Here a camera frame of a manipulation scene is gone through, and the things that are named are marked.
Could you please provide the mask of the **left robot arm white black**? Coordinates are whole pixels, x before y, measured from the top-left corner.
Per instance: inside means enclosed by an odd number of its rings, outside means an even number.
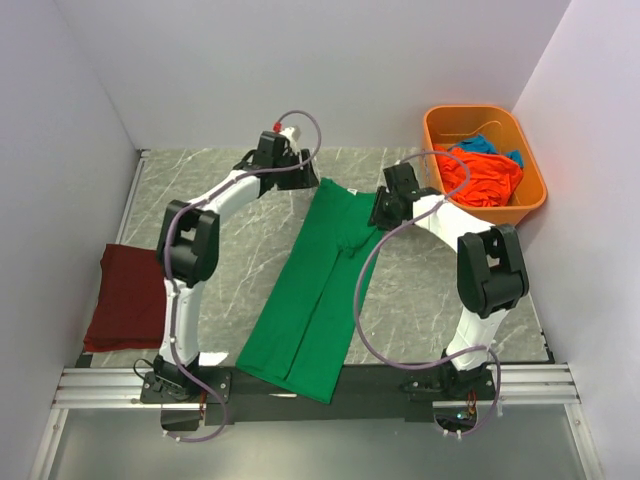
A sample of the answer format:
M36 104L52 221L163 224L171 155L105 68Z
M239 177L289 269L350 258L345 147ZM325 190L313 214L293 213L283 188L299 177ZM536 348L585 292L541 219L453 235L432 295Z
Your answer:
M205 283L218 266L222 224L272 189L319 185L313 153L298 146L299 137L297 126L275 125L272 131L262 132L257 147L218 185L166 207L156 250L164 273L166 313L153 369L176 401L189 401L199 392L200 305Z

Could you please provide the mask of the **green t shirt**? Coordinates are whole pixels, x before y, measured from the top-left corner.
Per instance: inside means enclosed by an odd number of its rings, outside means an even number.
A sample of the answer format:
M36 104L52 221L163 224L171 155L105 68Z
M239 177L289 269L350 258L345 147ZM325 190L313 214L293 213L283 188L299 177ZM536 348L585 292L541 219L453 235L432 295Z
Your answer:
M375 196L324 178L289 258L236 360L239 370L328 404L354 334L361 269L383 233Z

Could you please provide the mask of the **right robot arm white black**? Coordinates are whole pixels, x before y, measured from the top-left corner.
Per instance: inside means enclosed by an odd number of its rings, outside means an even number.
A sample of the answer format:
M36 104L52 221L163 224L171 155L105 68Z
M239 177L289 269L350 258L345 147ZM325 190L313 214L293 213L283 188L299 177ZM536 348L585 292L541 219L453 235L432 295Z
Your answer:
M437 365L433 390L460 399L483 378L488 349L504 318L529 291L514 226L480 220L433 188L421 188L412 166L384 170L369 224L388 233L413 224L456 254L457 292L463 308L455 334Z

